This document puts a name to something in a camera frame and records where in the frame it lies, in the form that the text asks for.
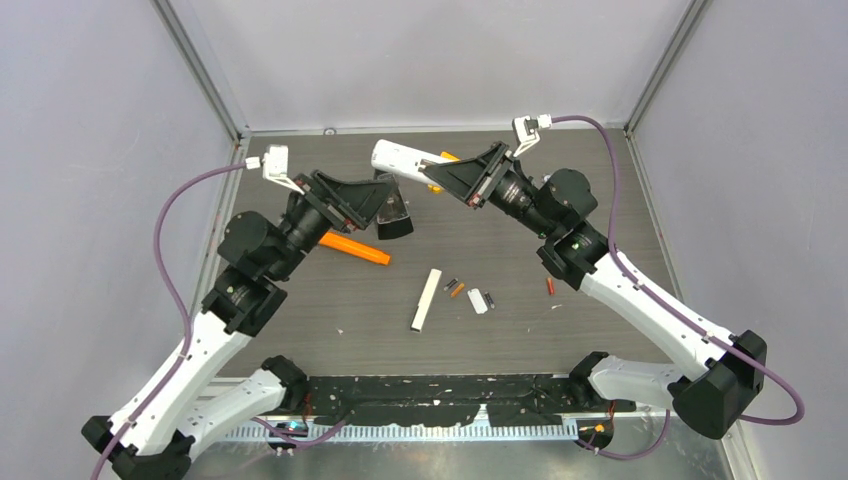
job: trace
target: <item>orange object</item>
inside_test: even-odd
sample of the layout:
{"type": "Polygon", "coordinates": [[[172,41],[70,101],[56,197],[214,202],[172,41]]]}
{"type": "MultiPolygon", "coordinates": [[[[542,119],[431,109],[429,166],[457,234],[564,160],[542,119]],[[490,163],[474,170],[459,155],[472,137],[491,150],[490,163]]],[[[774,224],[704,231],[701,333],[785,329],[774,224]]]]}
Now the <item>orange object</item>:
{"type": "Polygon", "coordinates": [[[344,252],[379,265],[388,265],[392,259],[392,256],[386,252],[377,250],[374,247],[369,247],[364,243],[359,243],[333,232],[325,233],[318,242],[318,245],[330,247],[340,252],[344,252]]]}
{"type": "Polygon", "coordinates": [[[451,298],[454,298],[454,297],[456,297],[457,295],[459,295],[459,292],[461,292],[463,288],[465,288],[465,284],[464,284],[464,283],[460,283],[459,285],[457,285],[457,286],[456,286],[456,290],[454,290],[454,291],[452,291],[452,292],[451,292],[451,298]]]}
{"type": "MultiPolygon", "coordinates": [[[[455,157],[448,152],[442,152],[439,156],[442,158],[447,158],[448,160],[452,160],[454,162],[459,161],[459,157],[455,157]]],[[[437,187],[435,185],[427,185],[427,189],[429,189],[433,193],[442,193],[442,187],[437,187]]]]}

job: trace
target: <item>black bracket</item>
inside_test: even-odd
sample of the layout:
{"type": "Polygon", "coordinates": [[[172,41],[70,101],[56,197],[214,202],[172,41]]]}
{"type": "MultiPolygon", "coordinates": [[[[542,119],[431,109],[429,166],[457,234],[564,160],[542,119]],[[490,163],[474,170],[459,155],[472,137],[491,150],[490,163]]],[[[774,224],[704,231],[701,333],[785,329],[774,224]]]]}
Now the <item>black bracket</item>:
{"type": "Polygon", "coordinates": [[[421,172],[469,207],[480,208],[512,167],[509,145],[495,142],[480,155],[458,162],[421,165],[421,172]]]}
{"type": "MultiPolygon", "coordinates": [[[[747,330],[733,346],[765,365],[768,347],[756,333],[747,330]]],[[[763,374],[729,352],[707,367],[707,373],[697,380],[682,378],[670,384],[668,391],[674,397],[674,411],[686,425],[718,440],[759,395],[763,374]]]]}
{"type": "Polygon", "coordinates": [[[311,176],[301,173],[294,182],[303,189],[303,200],[345,233],[367,228],[392,191],[392,185],[384,180],[343,182],[320,170],[311,176]]]}
{"type": "Polygon", "coordinates": [[[281,409],[295,411],[303,404],[306,394],[309,393],[309,380],[294,362],[277,355],[262,362],[262,370],[273,373],[280,379],[280,385],[286,387],[286,394],[280,404],[281,409]]]}

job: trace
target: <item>white eraser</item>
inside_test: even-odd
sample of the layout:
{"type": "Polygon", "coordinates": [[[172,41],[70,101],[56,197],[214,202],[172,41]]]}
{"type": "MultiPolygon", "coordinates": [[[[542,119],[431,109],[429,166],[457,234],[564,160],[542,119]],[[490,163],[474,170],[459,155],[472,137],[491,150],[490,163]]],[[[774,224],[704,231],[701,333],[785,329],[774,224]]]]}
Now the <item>white eraser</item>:
{"type": "Polygon", "coordinates": [[[489,311],[489,307],[486,305],[486,300],[483,299],[483,295],[480,293],[480,290],[472,288],[468,291],[468,298],[471,299],[471,305],[474,307],[474,311],[477,312],[477,315],[482,315],[489,311]]]}
{"type": "Polygon", "coordinates": [[[415,318],[412,319],[412,325],[409,327],[413,332],[420,332],[424,327],[424,320],[427,318],[427,311],[430,310],[430,304],[433,302],[433,295],[436,293],[436,287],[439,286],[439,279],[442,278],[442,271],[437,269],[430,270],[430,276],[427,277],[427,283],[424,284],[424,291],[421,292],[421,298],[418,299],[418,310],[415,311],[415,318]]]}

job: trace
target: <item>orange marker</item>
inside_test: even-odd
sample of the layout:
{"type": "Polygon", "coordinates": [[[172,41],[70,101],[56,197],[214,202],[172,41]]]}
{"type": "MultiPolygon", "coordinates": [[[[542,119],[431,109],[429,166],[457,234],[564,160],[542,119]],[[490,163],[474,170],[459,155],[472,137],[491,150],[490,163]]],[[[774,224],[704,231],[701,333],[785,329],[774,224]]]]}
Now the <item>orange marker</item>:
{"type": "Polygon", "coordinates": [[[388,265],[389,261],[392,259],[392,256],[386,252],[377,250],[374,247],[369,247],[364,243],[359,243],[342,235],[337,235],[333,232],[327,232],[324,234],[318,242],[318,245],[330,247],[340,252],[344,252],[379,265],[388,265]]]}

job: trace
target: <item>small object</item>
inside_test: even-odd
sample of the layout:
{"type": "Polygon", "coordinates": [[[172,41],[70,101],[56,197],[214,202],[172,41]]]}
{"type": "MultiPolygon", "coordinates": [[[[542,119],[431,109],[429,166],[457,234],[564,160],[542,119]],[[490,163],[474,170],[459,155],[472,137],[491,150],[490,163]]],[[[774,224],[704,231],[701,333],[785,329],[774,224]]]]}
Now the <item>small object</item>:
{"type": "Polygon", "coordinates": [[[489,304],[489,308],[494,310],[495,309],[495,301],[492,300],[492,296],[489,295],[489,292],[483,292],[483,298],[486,299],[486,303],[489,304]]]}
{"type": "Polygon", "coordinates": [[[457,285],[456,289],[451,292],[451,298],[455,298],[457,295],[459,295],[459,292],[461,292],[463,288],[465,288],[464,283],[460,283],[459,285],[457,285]]]}
{"type": "Polygon", "coordinates": [[[433,302],[433,295],[436,294],[436,287],[441,277],[441,270],[435,268],[430,270],[430,276],[427,277],[427,283],[424,284],[424,291],[421,292],[421,298],[418,299],[418,309],[415,311],[415,317],[409,327],[413,332],[421,332],[421,329],[424,328],[424,319],[427,318],[427,311],[430,310],[430,304],[433,302]]]}
{"type": "Polygon", "coordinates": [[[477,312],[477,315],[482,315],[489,311],[489,307],[486,306],[486,301],[483,300],[483,295],[480,294],[480,290],[472,288],[468,291],[468,298],[471,299],[471,306],[474,307],[474,311],[477,312]]]}
{"type": "Polygon", "coordinates": [[[378,265],[388,265],[392,260],[392,256],[374,247],[369,247],[364,243],[359,243],[356,240],[351,240],[345,236],[327,232],[321,237],[318,245],[330,247],[332,249],[344,252],[354,257],[359,257],[369,262],[374,262],[378,265]]]}

